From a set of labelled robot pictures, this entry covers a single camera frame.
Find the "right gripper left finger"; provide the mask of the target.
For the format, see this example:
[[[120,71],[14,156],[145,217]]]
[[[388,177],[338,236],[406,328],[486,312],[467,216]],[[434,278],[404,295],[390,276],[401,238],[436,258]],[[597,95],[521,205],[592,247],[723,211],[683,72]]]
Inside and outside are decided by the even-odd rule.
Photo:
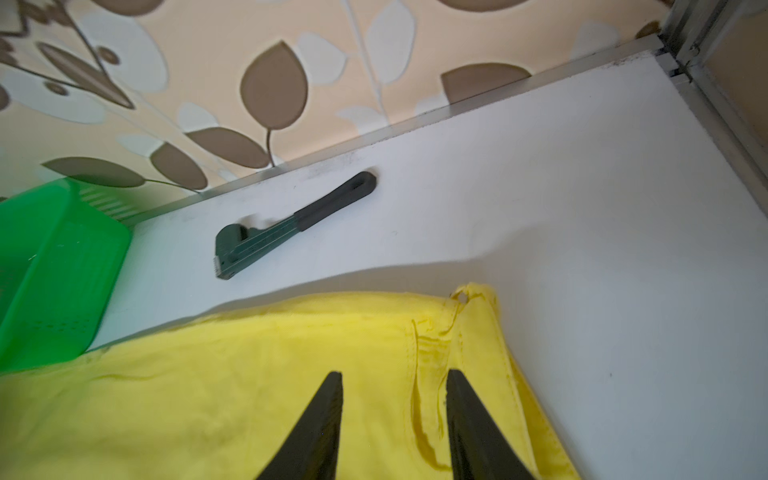
[[[335,479],[342,412],[343,376],[332,371],[257,479]]]

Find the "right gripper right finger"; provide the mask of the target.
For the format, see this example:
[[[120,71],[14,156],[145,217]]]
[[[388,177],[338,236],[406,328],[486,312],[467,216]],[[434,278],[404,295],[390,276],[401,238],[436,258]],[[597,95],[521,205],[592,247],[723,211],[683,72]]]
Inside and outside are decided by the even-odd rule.
[[[534,479],[458,369],[447,376],[446,414],[454,479]]]

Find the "yellow trousers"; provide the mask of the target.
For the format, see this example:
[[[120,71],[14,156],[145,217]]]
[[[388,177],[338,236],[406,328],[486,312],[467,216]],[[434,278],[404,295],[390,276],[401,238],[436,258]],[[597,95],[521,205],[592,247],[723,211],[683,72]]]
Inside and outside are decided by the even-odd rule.
[[[299,297],[4,375],[1,475],[253,479],[336,371],[339,478],[448,479],[453,369],[536,478],[577,477],[480,284]]]

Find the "green plastic basket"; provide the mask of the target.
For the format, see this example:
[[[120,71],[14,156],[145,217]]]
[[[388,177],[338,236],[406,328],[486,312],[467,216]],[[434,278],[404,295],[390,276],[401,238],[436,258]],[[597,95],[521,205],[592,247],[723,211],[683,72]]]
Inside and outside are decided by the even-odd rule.
[[[1,203],[1,370],[72,360],[99,329],[130,230],[57,180]]]

